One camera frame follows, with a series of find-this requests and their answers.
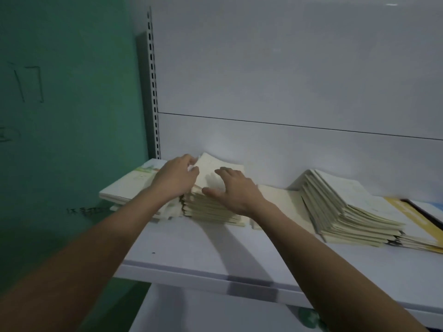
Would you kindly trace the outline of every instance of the left hand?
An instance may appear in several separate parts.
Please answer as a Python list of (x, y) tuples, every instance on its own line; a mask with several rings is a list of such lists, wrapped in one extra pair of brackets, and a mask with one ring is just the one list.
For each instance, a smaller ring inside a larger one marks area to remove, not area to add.
[(167, 161), (152, 181), (150, 189), (162, 194), (165, 199), (172, 200), (191, 190), (199, 174), (195, 166), (188, 171), (188, 166), (194, 165), (197, 159), (189, 154)]

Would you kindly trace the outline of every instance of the green wall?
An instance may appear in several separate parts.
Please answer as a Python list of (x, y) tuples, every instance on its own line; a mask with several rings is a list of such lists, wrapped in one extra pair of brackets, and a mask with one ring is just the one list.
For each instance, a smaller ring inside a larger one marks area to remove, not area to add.
[[(0, 0), (0, 292), (108, 214), (143, 121), (124, 0)], [(147, 287), (113, 279), (82, 329), (127, 330)]]

